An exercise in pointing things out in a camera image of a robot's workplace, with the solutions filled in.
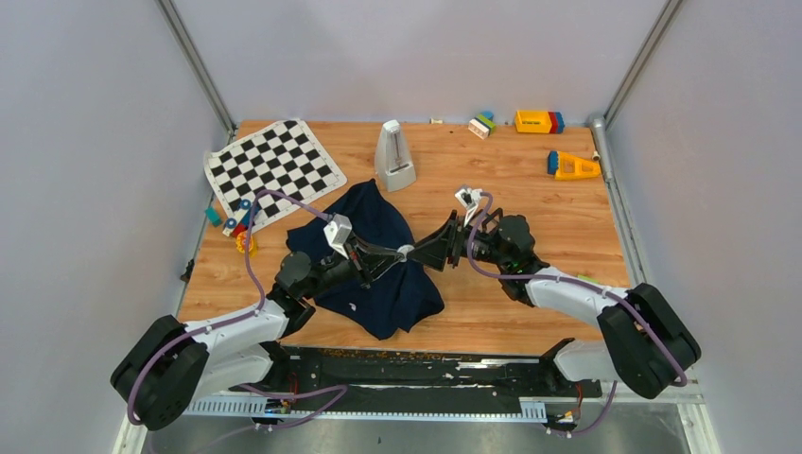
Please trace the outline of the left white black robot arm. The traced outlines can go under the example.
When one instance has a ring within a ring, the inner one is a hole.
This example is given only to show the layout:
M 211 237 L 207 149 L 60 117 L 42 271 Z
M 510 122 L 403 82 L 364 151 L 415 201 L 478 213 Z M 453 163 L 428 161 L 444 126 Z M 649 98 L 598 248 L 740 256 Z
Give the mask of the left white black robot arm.
M 274 350 L 314 314 L 310 299 L 343 283 L 368 287 L 406 261 L 412 249 L 381 247 L 350 236 L 320 260 L 292 251 L 282 260 L 271 289 L 258 288 L 255 304 L 190 323 L 173 315 L 158 318 L 110 378 L 126 403 L 130 423 L 165 428 L 195 400 L 241 384 L 282 389 L 290 368 Z

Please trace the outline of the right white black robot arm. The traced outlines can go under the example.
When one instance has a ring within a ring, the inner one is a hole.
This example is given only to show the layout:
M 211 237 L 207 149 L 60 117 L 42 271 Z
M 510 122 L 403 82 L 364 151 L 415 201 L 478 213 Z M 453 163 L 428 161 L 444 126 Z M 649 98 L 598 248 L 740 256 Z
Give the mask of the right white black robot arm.
M 493 278 L 513 301 L 551 309 L 601 332 L 600 342 L 570 340 L 540 369 L 546 391 L 564 394 L 577 381 L 623 382 L 654 399 L 670 386 L 683 386 L 701 347 L 655 286 L 603 287 L 569 275 L 541 260 L 526 218 L 497 209 L 474 225 L 451 213 L 433 234 L 415 243 L 409 260 L 437 271 L 461 259 L 497 267 Z

